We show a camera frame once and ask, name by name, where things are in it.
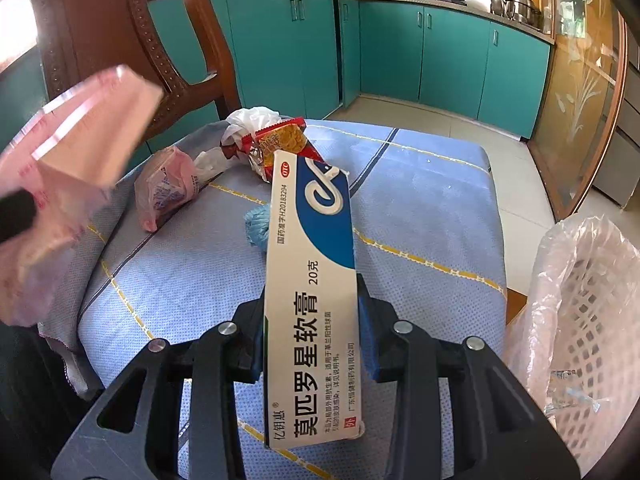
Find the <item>brown wooden chair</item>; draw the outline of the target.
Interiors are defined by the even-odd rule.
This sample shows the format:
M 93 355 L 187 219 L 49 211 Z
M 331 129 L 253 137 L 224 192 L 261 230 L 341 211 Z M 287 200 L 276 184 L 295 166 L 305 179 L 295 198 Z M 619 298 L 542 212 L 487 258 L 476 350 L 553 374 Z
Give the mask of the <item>brown wooden chair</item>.
M 240 108 L 232 54 L 210 0 L 183 0 L 206 66 L 205 78 L 196 84 L 171 61 L 148 0 L 30 1 L 49 98 L 100 70 L 125 64 L 164 92 L 147 139 L 209 103 L 221 118 Z

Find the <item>white lattice trash basket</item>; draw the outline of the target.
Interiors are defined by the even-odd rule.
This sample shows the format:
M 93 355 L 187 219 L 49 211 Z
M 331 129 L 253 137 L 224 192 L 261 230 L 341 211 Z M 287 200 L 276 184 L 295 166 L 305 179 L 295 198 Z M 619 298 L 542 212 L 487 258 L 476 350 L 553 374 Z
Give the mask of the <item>white lattice trash basket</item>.
M 639 252 L 608 217 L 542 238 L 503 359 L 588 474 L 639 400 Z

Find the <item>small pink printed packet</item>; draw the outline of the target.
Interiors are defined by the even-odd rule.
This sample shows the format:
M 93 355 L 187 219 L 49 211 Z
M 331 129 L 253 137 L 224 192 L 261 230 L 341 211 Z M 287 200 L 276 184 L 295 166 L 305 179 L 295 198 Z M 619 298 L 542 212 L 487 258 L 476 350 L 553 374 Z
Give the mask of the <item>small pink printed packet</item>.
M 194 162 L 188 154 L 175 146 L 156 152 L 134 182 L 142 229 L 155 232 L 161 218 L 198 195 L 199 184 Z

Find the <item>red yellow snack wrapper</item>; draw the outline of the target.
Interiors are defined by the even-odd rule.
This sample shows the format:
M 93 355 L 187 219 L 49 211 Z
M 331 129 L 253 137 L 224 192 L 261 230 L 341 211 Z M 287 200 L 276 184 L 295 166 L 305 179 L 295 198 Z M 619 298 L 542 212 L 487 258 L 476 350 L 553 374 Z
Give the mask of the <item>red yellow snack wrapper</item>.
M 286 151 L 317 162 L 324 162 L 320 153 L 306 137 L 306 127 L 305 119 L 301 117 L 281 120 L 255 133 L 235 133 L 230 141 L 221 142 L 220 147 L 224 156 L 246 160 L 262 180 L 270 183 L 276 151 Z

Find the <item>teal crumpled cloth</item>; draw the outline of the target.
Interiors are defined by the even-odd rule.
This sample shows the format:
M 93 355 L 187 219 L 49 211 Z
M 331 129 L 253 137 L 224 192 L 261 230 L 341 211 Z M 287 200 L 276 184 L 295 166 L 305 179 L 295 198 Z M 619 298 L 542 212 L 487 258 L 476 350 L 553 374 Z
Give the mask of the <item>teal crumpled cloth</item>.
M 245 233 L 250 246 L 267 251 L 269 240 L 270 205 L 263 204 L 244 214 Z

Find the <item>white plastic bag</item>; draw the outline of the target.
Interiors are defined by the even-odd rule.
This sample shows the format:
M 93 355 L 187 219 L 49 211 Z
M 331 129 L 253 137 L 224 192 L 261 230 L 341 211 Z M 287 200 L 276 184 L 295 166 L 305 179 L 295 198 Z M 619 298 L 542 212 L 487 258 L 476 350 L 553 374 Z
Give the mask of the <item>white plastic bag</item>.
M 240 108 L 226 119 L 228 126 L 216 146 L 194 159 L 195 174 L 201 185 L 239 165 L 248 165 L 247 152 L 263 128 L 280 122 L 281 115 L 268 107 Z

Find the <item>steel stock pot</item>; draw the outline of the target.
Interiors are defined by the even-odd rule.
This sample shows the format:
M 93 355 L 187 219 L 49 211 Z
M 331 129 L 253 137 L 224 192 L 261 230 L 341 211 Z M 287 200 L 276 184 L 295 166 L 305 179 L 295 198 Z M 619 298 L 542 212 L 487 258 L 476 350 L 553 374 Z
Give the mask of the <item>steel stock pot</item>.
M 504 0 L 504 13 L 511 21 L 540 29 L 541 12 L 532 0 Z

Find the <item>pink plastic bag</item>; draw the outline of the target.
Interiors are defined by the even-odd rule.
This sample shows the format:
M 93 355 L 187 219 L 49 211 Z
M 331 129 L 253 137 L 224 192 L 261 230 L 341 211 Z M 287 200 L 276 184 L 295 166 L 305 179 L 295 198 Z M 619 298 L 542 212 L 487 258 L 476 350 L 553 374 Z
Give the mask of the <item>pink plastic bag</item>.
M 92 215 L 148 128 L 162 89 L 126 65 L 101 70 L 29 119 L 1 154 L 1 198 L 34 196 L 32 227 L 1 243 L 1 319 L 32 326 L 51 309 L 58 283 Z

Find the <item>white blue ointment box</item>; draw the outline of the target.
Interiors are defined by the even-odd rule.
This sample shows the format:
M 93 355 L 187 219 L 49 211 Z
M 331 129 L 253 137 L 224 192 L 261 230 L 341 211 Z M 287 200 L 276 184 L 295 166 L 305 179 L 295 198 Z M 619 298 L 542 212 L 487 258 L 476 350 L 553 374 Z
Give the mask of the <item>white blue ointment box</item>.
M 265 441 L 356 439 L 362 423 L 354 233 L 347 176 L 274 154 L 264 296 Z

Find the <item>teal lower kitchen cabinets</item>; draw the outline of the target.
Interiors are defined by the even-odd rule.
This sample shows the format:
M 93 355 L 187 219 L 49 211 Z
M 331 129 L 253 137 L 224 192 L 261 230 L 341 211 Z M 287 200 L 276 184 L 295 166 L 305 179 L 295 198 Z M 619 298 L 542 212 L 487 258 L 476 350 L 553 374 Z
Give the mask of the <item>teal lower kitchen cabinets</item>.
M 529 138 L 550 49 L 510 26 L 378 0 L 212 0 L 247 107 L 320 119 L 372 94 Z

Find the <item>blue checked tablecloth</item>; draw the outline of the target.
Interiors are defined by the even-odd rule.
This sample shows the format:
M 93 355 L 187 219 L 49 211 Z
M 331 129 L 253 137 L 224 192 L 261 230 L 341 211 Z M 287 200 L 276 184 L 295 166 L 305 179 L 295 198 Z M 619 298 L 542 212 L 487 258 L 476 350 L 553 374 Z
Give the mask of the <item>blue checked tablecloth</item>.
M 310 122 L 326 162 L 349 177 L 357 271 L 370 294 L 431 336 L 483 338 L 506 331 L 503 235 L 489 160 L 476 144 L 347 122 Z M 270 186 L 233 167 L 153 233 L 134 204 L 135 174 L 88 222 L 51 311 L 40 324 L 80 393 L 109 385 L 152 338 L 201 336 L 256 298 L 262 252 L 248 241 L 247 211 Z M 245 471 L 251 479 L 378 479 L 385 471 L 393 385 L 362 384 L 364 434 L 281 454 L 262 444 L 262 388 L 235 389 Z

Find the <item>glass sliding door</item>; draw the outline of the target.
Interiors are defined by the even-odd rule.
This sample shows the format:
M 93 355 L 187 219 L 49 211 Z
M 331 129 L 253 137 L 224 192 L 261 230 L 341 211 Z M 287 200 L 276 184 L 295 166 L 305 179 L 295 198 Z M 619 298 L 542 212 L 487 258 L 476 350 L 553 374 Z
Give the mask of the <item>glass sliding door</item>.
M 534 0 L 553 40 L 544 95 L 527 142 L 556 221 L 593 184 L 624 93 L 627 26 L 613 0 Z

